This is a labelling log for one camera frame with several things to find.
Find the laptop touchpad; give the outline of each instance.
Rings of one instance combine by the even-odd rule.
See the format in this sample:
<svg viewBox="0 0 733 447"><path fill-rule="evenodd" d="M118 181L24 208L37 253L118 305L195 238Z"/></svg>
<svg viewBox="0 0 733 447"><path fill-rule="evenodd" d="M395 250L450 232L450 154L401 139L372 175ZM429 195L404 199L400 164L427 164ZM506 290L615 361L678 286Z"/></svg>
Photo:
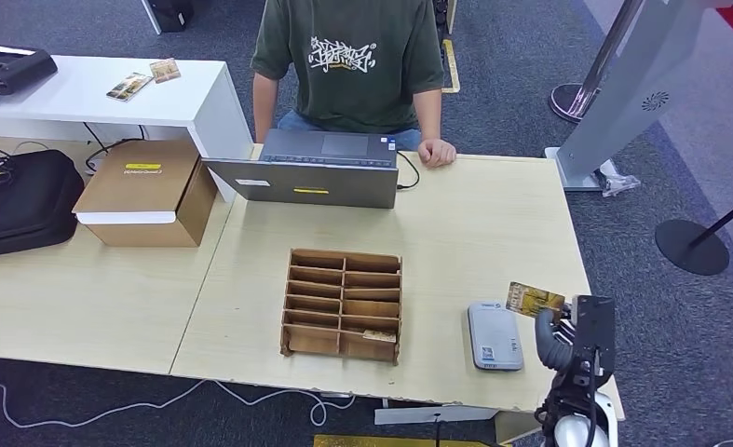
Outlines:
<svg viewBox="0 0 733 447"><path fill-rule="evenodd" d="M356 135L326 135L322 142L322 154L326 156L366 156L369 154L369 137Z"/></svg>

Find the white cable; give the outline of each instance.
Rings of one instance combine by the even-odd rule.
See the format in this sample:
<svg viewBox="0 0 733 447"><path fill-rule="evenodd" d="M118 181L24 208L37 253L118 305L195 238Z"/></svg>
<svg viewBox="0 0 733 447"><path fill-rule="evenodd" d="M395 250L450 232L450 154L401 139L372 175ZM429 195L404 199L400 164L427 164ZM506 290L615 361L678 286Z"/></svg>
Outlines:
<svg viewBox="0 0 733 447"><path fill-rule="evenodd" d="M49 150L50 150L50 148L49 148L49 147L47 147L46 145L42 144L41 142L31 142L31 141L27 141L27 142L20 142L20 143L19 143L19 144L18 144L17 146L15 146L15 152L14 152L14 153L15 153L15 154L17 154L17 153L18 153L18 149L20 149L20 147L21 147L21 146L23 146L24 144L36 144L36 145L38 145L38 146L43 146L43 148L44 148L44 149L45 149L46 151L49 151Z"/></svg>
<svg viewBox="0 0 733 447"><path fill-rule="evenodd" d="M314 424L314 426L316 426L316 427L322 427L322 426L324 426L325 425L325 422L327 422L327 420L328 420L328 410L325 408L325 405L329 405L329 406L331 406L333 408L338 408L339 410L346 410L353 403L355 403L355 396L352 397L352 399L349 401L349 403L347 405L336 405L335 403L324 402L324 401L322 401L322 399L320 399L319 397L317 397L317 395L311 394L311 393L309 393L307 391L301 391L299 389L282 389L280 391L276 391L275 393L270 393L267 396L262 396L261 398L255 400L253 402L247 402L245 399L243 399L242 397L238 396L234 391L232 391L229 388L225 387L224 384L222 384L221 382L215 381L215 385L219 386L223 391L229 393L232 397L234 397L235 399L237 399L237 400L241 401L242 403L248 405L249 407L251 407L252 405L256 405L257 403L259 403L259 402L261 402L263 400L267 400L267 399L270 399L270 398L272 398L274 396L277 396L279 394L284 394L284 393L298 393L298 394L304 394L306 396L309 396L312 399L314 399L314 400L317 401L317 403L313 407L311 407L311 413L308 414L308 418L311 419L311 424ZM317 421L314 420L314 411L316 411L317 408L320 408L320 407L322 408L322 420L319 421L319 422L317 422Z"/></svg>
<svg viewBox="0 0 733 447"><path fill-rule="evenodd" d="M176 396L176 397L174 397L174 398L172 398L170 400L167 400L166 402L161 403L159 405L158 404L154 404L154 403L150 403L150 402L132 403L132 404L126 405L124 407L113 408L113 409L111 409L111 410L109 410L107 412L100 413L100 414L92 417L91 419L88 419L86 421L79 422L79 423L76 423L76 424L72 424L72 423L64 422L64 421L57 421L57 420L47 420L47 421L42 421L42 422L35 422L33 424L19 424L14 419L12 419L12 416L10 416L9 415L9 412L7 411L7 387L4 386L4 385L2 385L2 384L0 384L0 388L2 390L1 410L4 413L4 417L6 418L6 420L10 424L12 424L12 426L14 426L15 428L34 428L34 427L41 427L41 426L64 426L64 427L69 427L69 428L78 428L78 427L83 427L83 426L85 426L87 424L91 424L92 422L95 422L98 419L104 418L105 416L107 416L109 414L124 412L124 411L130 410L132 408L149 407L149 408L155 408L155 409L161 410L163 408L168 407L169 405L171 405L172 403L176 402L177 400L180 400L180 399L184 398L185 396L191 394L196 388L198 388L199 386L201 386L205 382L210 382L210 381L209 380L200 380L200 381L196 382L193 386L191 386L190 388L188 388L188 390L185 391L184 393L182 393L182 394L180 394L180 395L178 395L178 396ZM314 394L311 394L309 392L306 392L306 391L298 390L298 389L282 389L280 391L276 391L275 393L270 393L270 394L268 394L266 396L262 396L261 398L259 398L257 400L254 400L253 402L248 402L247 400L245 400L242 397L240 397L234 391L232 391L229 388L225 387L220 382L218 382L218 381L212 381L212 382L214 382L215 385L219 386L223 391L226 391L226 393L228 393L229 395L233 396L234 398L236 398L237 400L239 400L240 402L242 402L242 403L244 403L244 404L246 404L248 406L256 405L257 403L262 402L263 400L267 400L267 399L270 399L272 397L275 397L275 396L277 396L279 394L285 394L285 393L298 393L298 394L304 394L306 396L310 396L311 398L313 398L314 400L317 401L317 403L313 407L311 407L311 413L309 414L309 418L311 419L311 424L313 424L316 427L322 427L323 425L325 425L325 422L327 422L327 420L328 420L328 411L325 408L326 405L331 406L333 408L338 408L340 410L346 410L347 408L349 408L355 402L355 396L353 396L352 397L352 400L350 400L350 402L347 405L336 405L334 403L322 401L318 396L316 396ZM318 407L321 407L322 408L322 420L319 421L319 422L317 422L314 419L314 411L316 411Z"/></svg>

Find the white card reader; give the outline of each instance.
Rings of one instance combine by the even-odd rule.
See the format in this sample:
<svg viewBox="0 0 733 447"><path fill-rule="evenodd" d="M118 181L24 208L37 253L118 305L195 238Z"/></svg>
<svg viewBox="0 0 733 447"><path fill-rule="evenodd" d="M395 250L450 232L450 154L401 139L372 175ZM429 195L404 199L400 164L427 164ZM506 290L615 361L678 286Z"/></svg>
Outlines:
<svg viewBox="0 0 733 447"><path fill-rule="evenodd" d="M468 307L473 363L484 370L523 368L523 348L514 313L501 303L485 301Z"/></svg>

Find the cardboard box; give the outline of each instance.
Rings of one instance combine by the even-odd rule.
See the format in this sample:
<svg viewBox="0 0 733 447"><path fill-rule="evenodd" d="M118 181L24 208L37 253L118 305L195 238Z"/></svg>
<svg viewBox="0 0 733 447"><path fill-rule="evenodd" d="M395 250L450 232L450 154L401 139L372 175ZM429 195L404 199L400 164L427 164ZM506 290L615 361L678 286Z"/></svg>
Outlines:
<svg viewBox="0 0 733 447"><path fill-rule="evenodd" d="M73 212L115 247L198 247L217 188L190 142L111 149Z"/></svg>

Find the green t-shirt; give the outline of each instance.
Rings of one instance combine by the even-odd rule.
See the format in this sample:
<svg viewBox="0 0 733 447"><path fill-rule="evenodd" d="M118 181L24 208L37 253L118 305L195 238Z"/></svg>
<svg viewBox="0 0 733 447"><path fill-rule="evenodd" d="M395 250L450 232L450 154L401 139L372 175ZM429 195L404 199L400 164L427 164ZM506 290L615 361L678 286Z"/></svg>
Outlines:
<svg viewBox="0 0 733 447"><path fill-rule="evenodd" d="M431 0L266 0L251 68L294 63L295 111L329 130L417 127L413 94L442 87Z"/></svg>

